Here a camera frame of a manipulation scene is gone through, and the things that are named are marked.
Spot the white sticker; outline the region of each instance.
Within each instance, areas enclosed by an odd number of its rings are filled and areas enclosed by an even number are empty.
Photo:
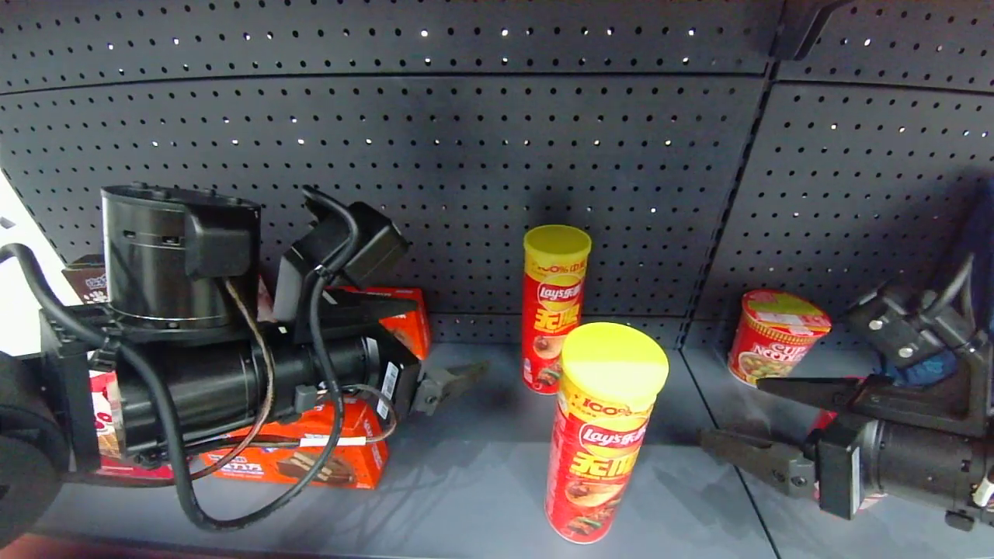
[[[759,320],[763,322],[773,322],[776,324],[790,324],[794,326],[802,326],[804,322],[801,320],[800,316],[796,314],[782,314],[779,312],[757,312],[756,316]]]
[[[394,386],[397,385],[397,376],[400,374],[401,369],[397,368],[397,365],[393,363],[387,363],[387,374],[384,375],[383,388],[380,389],[383,395],[388,399],[394,397]],[[380,417],[387,419],[387,415],[390,409],[383,402],[379,402],[376,405],[376,413],[380,414]]]
[[[311,435],[305,434],[304,438],[300,440],[300,447],[324,447],[328,444],[327,435]],[[338,440],[339,447],[362,447],[366,444],[365,437],[342,437]]]

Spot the yellow lid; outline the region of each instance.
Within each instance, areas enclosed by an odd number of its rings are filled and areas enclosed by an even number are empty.
[[[563,373],[599,400],[647,408],[656,401],[669,372],[663,348],[624,324],[584,324],[563,343]]]
[[[543,225],[525,234],[525,250],[566,259],[590,254],[590,235],[568,225]]]

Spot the product packaging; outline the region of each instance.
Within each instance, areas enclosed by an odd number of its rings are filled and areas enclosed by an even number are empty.
[[[169,465],[147,469],[128,462],[121,457],[117,446],[117,433],[114,431],[110,402],[107,400],[107,385],[114,380],[114,373],[89,372],[89,389],[93,400],[93,425],[100,449],[100,468],[95,473],[124,477],[171,478],[173,469]]]
[[[424,310],[424,295],[416,287],[369,287],[358,290],[353,287],[336,287],[347,291],[380,295],[390,298],[409,299],[417,303],[417,310],[390,316],[380,320],[384,328],[397,338],[404,346],[421,361],[427,359],[431,349],[431,332],[428,329],[428,317]]]
[[[785,377],[819,338],[832,329],[824,310],[783,291],[758,289],[743,295],[729,370],[744,383]]]
[[[300,419],[289,425],[269,423],[259,431],[260,436],[276,436],[301,441],[298,449],[263,449],[249,447],[242,454],[214,473],[227,479],[247,479],[266,483],[297,483],[313,466],[331,433],[334,411],[321,405],[304,412]],[[245,435],[249,427],[229,434]],[[345,399],[345,424],[342,439],[325,463],[321,472],[311,481],[312,485],[374,489],[383,475],[387,462],[387,443],[371,445],[357,443],[382,432],[380,421],[364,400]],[[225,455],[225,450],[204,453],[201,460],[211,465]]]
[[[610,529],[669,361],[642,332],[594,322],[567,336],[563,372],[546,515],[567,540],[591,543]]]
[[[84,303],[108,301],[103,255],[86,255],[72,261],[63,269],[63,276]]]
[[[539,394],[556,394],[567,334],[580,324],[583,278],[590,236],[565,225],[537,227],[525,235],[522,304],[522,376]]]

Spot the black cylinder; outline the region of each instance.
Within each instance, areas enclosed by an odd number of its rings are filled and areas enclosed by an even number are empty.
[[[264,397],[265,368],[261,352],[246,341],[184,348],[146,347],[158,365],[176,403],[180,430],[187,444],[250,425]],[[328,355],[340,384],[368,382],[373,363],[365,338],[328,342]],[[311,346],[282,344],[272,348],[275,398],[269,414],[279,420],[295,409],[296,387],[317,386],[319,374]],[[162,447],[162,430],[148,391],[126,363],[107,387],[114,428],[123,456]]]
[[[215,278],[188,273],[192,250],[203,250],[190,215],[243,231],[248,269],[235,278],[251,313],[256,309],[258,220],[256,204],[228,196],[146,185],[108,186],[103,196],[103,246],[109,306],[122,323],[151,329],[196,330],[234,323],[236,310]]]
[[[880,422],[874,452],[864,453],[868,490],[991,521],[972,505],[976,483],[994,464],[986,440],[891,422]]]

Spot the barcode label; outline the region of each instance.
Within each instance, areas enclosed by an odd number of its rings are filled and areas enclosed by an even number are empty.
[[[401,369],[397,368],[397,365],[393,363],[387,363],[387,374],[384,375],[383,388],[381,392],[383,395],[389,399],[394,398],[394,387],[397,385],[397,376],[401,373]],[[376,413],[380,414],[380,417],[387,419],[388,412],[387,405],[383,402],[379,402],[376,405]]]

